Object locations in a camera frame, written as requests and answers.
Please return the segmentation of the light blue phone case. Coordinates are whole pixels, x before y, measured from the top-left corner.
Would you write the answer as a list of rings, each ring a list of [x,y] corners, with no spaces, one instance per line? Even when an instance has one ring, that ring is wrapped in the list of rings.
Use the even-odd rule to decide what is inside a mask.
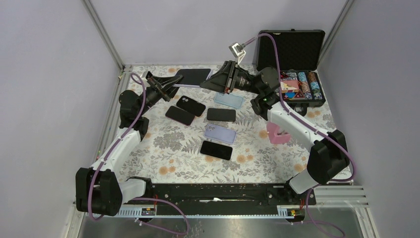
[[[244,98],[241,96],[237,96],[234,94],[222,94],[222,93],[216,93],[213,100],[214,102],[218,104],[229,106],[235,109],[240,109],[244,102]]]

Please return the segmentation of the black phone case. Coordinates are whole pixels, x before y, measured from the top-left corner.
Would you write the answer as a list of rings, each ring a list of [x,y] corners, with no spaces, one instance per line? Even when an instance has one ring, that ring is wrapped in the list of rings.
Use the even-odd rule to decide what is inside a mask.
[[[206,106],[187,96],[181,96],[176,106],[183,109],[196,117],[200,117],[206,109]]]

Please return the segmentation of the lilac phone case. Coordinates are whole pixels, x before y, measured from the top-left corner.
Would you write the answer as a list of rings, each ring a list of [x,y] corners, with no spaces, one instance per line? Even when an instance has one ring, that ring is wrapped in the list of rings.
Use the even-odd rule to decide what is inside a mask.
[[[205,128],[204,137],[232,145],[236,139],[237,132],[222,126],[208,124]]]

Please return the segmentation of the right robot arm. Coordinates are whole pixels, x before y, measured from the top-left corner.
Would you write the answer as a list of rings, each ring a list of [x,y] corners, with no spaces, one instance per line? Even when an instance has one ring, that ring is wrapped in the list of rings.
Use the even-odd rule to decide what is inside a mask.
[[[280,76],[273,67],[252,75],[229,60],[200,87],[225,94],[233,89],[254,93],[256,97],[251,100],[251,105],[255,114],[298,139],[309,151],[307,168],[289,179],[288,188],[284,190],[285,200],[297,204],[303,199],[304,192],[333,180],[351,160],[343,133],[314,125],[283,101],[281,94],[275,91],[280,87]]]

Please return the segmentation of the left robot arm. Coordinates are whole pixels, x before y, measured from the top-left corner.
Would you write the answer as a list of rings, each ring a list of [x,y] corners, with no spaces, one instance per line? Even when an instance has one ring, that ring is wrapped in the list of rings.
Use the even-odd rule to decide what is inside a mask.
[[[152,201],[154,191],[149,178],[130,177],[119,182],[117,174],[148,132],[149,119],[144,114],[161,99],[171,101],[183,76],[158,77],[148,71],[143,76],[133,72],[130,78],[141,85],[142,93],[125,90],[119,95],[116,137],[90,167],[80,168],[75,176],[76,208],[94,221],[115,216],[122,204],[135,198],[143,204]]]

